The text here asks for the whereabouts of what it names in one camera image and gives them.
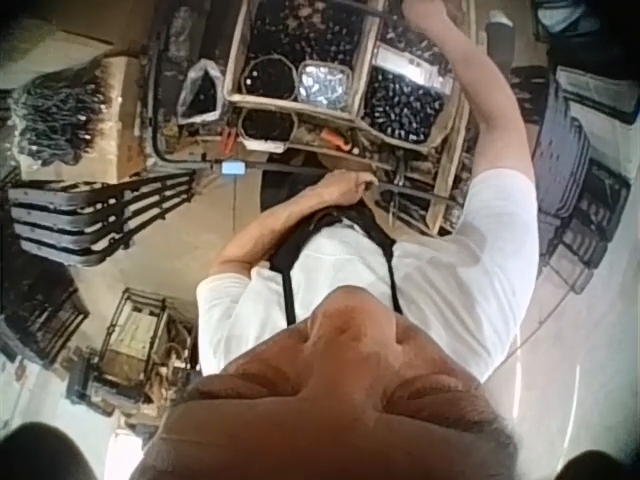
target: black apron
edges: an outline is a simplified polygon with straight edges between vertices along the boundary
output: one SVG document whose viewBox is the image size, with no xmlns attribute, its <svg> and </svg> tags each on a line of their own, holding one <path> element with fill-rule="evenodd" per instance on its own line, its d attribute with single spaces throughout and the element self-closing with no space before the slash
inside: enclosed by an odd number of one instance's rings
<svg viewBox="0 0 640 480">
<path fill-rule="evenodd" d="M 327 208 L 303 219 L 292 229 L 287 238 L 281 242 L 269 258 L 271 270 L 282 275 L 284 306 L 288 327 L 295 325 L 297 322 L 293 301 L 293 286 L 291 284 L 293 266 L 298 257 L 300 257 L 302 249 L 313 236 L 323 228 L 342 223 L 345 219 L 357 225 L 382 250 L 389 271 L 393 309 L 396 313 L 402 314 L 392 267 L 393 247 L 396 241 L 380 227 L 371 209 L 361 201 L 352 207 Z"/>
</svg>

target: cardboard box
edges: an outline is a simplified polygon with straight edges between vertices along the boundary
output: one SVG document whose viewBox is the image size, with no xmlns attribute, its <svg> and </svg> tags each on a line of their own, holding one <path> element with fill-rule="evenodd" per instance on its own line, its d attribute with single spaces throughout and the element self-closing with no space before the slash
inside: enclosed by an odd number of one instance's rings
<svg viewBox="0 0 640 480">
<path fill-rule="evenodd" d="M 116 48 L 147 41 L 157 0 L 50 0 L 36 15 L 59 30 L 93 38 Z"/>
<path fill-rule="evenodd" d="M 146 158 L 136 131 L 142 74 L 140 62 L 117 57 L 105 60 L 104 64 L 111 104 L 104 113 L 100 133 L 91 151 L 75 166 L 56 162 L 48 167 L 34 168 L 33 161 L 20 158 L 25 180 L 118 183 L 144 169 Z"/>
</svg>

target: hand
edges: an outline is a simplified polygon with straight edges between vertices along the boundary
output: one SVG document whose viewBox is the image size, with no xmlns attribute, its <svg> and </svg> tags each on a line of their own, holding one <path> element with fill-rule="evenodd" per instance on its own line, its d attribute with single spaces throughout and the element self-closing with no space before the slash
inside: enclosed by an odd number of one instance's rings
<svg viewBox="0 0 640 480">
<path fill-rule="evenodd" d="M 347 207 L 360 201 L 369 185 L 377 184 L 378 180 L 372 173 L 335 170 L 308 190 L 319 195 L 327 206 Z"/>
<path fill-rule="evenodd" d="M 402 12 L 409 25 L 418 31 L 428 33 L 432 25 L 446 19 L 448 6 L 453 7 L 445 5 L 443 0 L 404 0 Z"/>
</svg>

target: forehead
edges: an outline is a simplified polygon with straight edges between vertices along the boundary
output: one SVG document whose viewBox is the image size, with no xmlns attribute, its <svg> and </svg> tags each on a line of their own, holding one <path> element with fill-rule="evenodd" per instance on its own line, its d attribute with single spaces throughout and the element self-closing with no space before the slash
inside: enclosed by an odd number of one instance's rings
<svg viewBox="0 0 640 480">
<path fill-rule="evenodd" d="M 145 462 L 160 462 L 187 478 L 232 472 L 242 478 L 307 477 L 310 471 L 379 478 L 384 470 L 464 478 L 452 472 L 477 473 L 487 460 L 483 443 L 478 435 L 384 413 L 349 417 L 287 398 L 215 400 L 170 412 Z"/>
</svg>

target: white t-shirt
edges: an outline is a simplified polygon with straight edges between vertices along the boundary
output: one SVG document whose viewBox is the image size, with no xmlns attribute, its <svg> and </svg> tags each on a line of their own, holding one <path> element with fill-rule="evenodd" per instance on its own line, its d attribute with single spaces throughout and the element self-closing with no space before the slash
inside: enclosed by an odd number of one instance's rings
<svg viewBox="0 0 640 480">
<path fill-rule="evenodd" d="M 393 270 L 404 315 L 454 360 L 484 381 L 507 354 L 538 272 L 533 183 L 508 169 L 487 171 L 470 187 L 457 232 L 399 241 Z M 346 225 L 325 228 L 292 274 L 295 311 L 308 317 L 332 290 L 355 285 L 392 307 L 381 250 Z M 204 374 L 286 328 L 281 276 L 256 267 L 251 280 L 215 275 L 197 290 Z"/>
</svg>

